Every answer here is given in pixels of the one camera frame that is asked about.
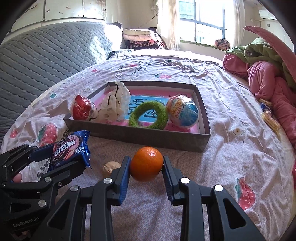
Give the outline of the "person hand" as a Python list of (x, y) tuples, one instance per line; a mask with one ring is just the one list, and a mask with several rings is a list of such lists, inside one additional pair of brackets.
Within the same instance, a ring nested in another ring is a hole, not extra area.
[(13, 182), (14, 183), (20, 183), (21, 181), (22, 181), (22, 175), (21, 175), (21, 173), (17, 173), (15, 175), (15, 177), (13, 178)]

